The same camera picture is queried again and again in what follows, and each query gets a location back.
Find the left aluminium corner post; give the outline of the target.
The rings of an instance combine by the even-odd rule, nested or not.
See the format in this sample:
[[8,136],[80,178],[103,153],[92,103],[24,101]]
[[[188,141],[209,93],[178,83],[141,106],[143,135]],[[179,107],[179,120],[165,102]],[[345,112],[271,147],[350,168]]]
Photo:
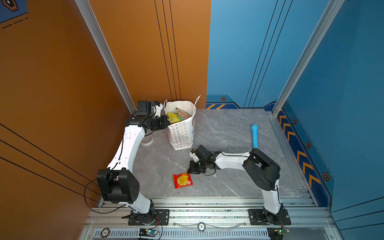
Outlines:
[[78,9],[80,10],[83,19],[86,22],[86,25],[105,61],[106,66],[108,67],[111,76],[131,114],[136,111],[135,104],[132,100],[132,97],[128,91],[126,83],[122,77],[122,74],[118,68],[118,65],[114,59],[114,56],[110,50],[110,47],[107,43],[107,40],[104,36],[104,33],[100,27],[100,24],[96,18],[96,15],[92,9],[91,3],[86,0],[75,0]]

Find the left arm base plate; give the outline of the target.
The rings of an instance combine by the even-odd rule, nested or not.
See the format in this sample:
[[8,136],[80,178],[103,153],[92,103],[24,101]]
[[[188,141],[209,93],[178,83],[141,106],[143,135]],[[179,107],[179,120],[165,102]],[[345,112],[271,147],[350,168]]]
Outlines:
[[154,209],[150,210],[147,214],[130,214],[128,225],[129,226],[167,226],[170,219],[169,209]]

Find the left green circuit board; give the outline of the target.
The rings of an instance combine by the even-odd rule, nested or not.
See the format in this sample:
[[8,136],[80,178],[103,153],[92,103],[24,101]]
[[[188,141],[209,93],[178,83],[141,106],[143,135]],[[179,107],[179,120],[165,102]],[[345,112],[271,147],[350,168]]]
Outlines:
[[156,229],[140,229],[139,239],[154,239],[158,236],[159,231]]

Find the blue toy microphone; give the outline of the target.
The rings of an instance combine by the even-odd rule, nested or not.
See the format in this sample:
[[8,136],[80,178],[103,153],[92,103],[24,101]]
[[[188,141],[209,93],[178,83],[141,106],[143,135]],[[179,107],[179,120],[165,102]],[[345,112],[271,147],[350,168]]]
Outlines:
[[252,130],[253,149],[258,149],[259,148],[259,142],[258,142],[258,130],[259,130],[259,127],[258,127],[258,125],[257,124],[252,124],[251,130]]

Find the green white snack packet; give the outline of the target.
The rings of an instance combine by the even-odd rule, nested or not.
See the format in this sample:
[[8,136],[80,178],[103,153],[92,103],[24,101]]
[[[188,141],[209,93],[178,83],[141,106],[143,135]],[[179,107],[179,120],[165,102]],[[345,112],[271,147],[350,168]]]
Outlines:
[[180,109],[180,108],[176,108],[177,110],[177,114],[178,114],[178,118],[181,120],[181,121],[184,121],[188,118],[191,117],[190,114],[188,114],[187,112],[185,112],[184,110]]

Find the white printed paper bag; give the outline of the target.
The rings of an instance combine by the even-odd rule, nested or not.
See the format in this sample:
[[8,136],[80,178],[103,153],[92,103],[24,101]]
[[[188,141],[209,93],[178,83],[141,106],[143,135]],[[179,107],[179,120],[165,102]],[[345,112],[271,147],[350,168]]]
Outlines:
[[189,149],[193,145],[194,141],[194,124],[195,115],[197,112],[196,104],[198,103],[201,96],[198,96],[195,102],[190,101],[174,101],[164,102],[164,110],[167,113],[177,114],[176,108],[180,108],[191,115],[190,118],[168,126],[169,141],[174,150]]

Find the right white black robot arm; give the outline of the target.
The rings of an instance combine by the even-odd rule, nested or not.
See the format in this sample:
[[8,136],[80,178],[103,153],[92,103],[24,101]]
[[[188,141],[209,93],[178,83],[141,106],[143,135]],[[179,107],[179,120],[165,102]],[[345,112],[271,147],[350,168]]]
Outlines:
[[207,169],[216,171],[233,169],[245,171],[262,190],[264,207],[261,213],[263,221],[269,225],[279,225],[284,220],[284,206],[280,200],[280,166],[258,148],[248,153],[229,154],[211,152],[198,145],[189,153],[192,160],[188,174],[206,174]]

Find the yellow snack bag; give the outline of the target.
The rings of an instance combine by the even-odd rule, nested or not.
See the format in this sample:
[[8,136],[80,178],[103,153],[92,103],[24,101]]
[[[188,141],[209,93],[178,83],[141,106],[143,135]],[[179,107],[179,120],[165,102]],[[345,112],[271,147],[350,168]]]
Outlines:
[[167,116],[171,124],[175,124],[183,120],[179,117],[178,114],[175,114],[175,113],[167,113]]

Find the aluminium frame rail base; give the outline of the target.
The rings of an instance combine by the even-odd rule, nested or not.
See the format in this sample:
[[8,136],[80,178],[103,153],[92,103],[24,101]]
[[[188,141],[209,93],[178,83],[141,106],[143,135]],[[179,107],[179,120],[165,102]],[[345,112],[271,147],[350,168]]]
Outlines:
[[[308,192],[297,197],[283,197],[282,203],[288,211],[292,224],[286,240],[341,240],[338,230],[327,208],[318,207]],[[159,228],[155,238],[160,240],[183,239],[268,239],[269,226],[252,226],[249,209],[261,209],[262,198],[251,197],[205,197],[205,198],[154,198],[156,209],[169,209],[167,226]],[[107,212],[117,205],[101,202],[95,212],[86,220],[81,240],[101,240],[101,231],[110,229],[107,240],[139,238],[140,226],[129,226],[128,208],[121,208],[111,214]],[[206,225],[204,232],[198,230],[198,223]]]

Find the aluminium corner post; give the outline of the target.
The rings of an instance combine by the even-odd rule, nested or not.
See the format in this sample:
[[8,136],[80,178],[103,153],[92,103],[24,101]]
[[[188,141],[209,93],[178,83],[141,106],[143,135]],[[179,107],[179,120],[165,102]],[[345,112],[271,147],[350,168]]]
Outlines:
[[321,18],[319,19],[310,39],[308,40],[298,62],[296,63],[291,75],[289,76],[276,104],[272,110],[272,116],[277,117],[280,110],[282,110],[284,103],[288,99],[295,85],[299,81],[302,73],[310,62],[312,56],[317,50],[319,44],[327,33],[333,20],[342,7],[344,0],[331,0],[327,4]]
[[107,43],[107,40],[104,36],[104,33],[100,27],[100,24],[96,18],[96,15],[92,9],[91,3],[86,0],[75,0],[78,9],[80,10],[83,19],[86,22],[86,25],[105,61],[106,66],[108,67],[111,76],[131,114],[136,111],[135,104],[132,100],[132,97],[128,91],[126,83],[122,77],[122,74],[118,68],[118,65],[114,59],[114,56],[110,50],[110,47]]

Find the right aluminium corner post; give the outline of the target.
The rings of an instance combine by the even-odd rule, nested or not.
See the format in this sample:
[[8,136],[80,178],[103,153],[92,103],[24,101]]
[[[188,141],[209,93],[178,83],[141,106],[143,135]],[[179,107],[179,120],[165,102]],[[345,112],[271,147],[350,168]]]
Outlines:
[[327,4],[321,18],[319,19],[310,39],[308,40],[298,62],[296,63],[291,75],[289,76],[276,104],[272,110],[272,116],[277,117],[280,110],[282,110],[284,103],[288,99],[295,85],[299,81],[302,73],[310,62],[312,56],[317,50],[319,44],[327,33],[333,20],[342,7],[344,0],[331,0]]

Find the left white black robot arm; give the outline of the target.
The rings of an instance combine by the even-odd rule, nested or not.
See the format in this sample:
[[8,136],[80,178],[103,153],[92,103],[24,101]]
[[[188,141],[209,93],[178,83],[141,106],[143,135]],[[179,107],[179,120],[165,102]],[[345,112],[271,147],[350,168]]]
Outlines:
[[96,177],[104,201],[130,208],[129,218],[145,225],[155,221],[155,206],[152,200],[140,193],[133,166],[142,140],[170,125],[168,117],[161,115],[162,109],[163,104],[158,101],[138,101],[137,110],[125,122],[115,156],[106,169],[98,171]]

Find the red yellow snack packet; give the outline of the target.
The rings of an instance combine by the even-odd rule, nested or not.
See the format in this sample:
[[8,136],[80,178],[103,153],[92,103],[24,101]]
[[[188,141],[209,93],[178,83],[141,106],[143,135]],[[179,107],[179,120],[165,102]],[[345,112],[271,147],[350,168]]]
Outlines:
[[192,178],[188,173],[173,175],[173,179],[174,179],[175,189],[193,185]]

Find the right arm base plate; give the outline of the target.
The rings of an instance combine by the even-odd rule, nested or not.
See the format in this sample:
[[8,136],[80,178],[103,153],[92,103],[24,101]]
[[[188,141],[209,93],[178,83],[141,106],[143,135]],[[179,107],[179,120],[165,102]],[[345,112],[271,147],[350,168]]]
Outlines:
[[284,207],[282,207],[277,214],[272,214],[265,209],[249,209],[248,213],[252,226],[289,226],[292,224],[288,211]]

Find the green circuit board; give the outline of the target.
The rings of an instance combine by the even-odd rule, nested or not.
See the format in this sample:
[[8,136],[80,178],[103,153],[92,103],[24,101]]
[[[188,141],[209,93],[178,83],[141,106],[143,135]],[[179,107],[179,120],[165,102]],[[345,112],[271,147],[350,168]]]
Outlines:
[[290,233],[290,229],[267,229],[271,240],[283,240],[284,235]]
[[139,239],[154,239],[158,236],[159,231],[156,229],[140,229]]

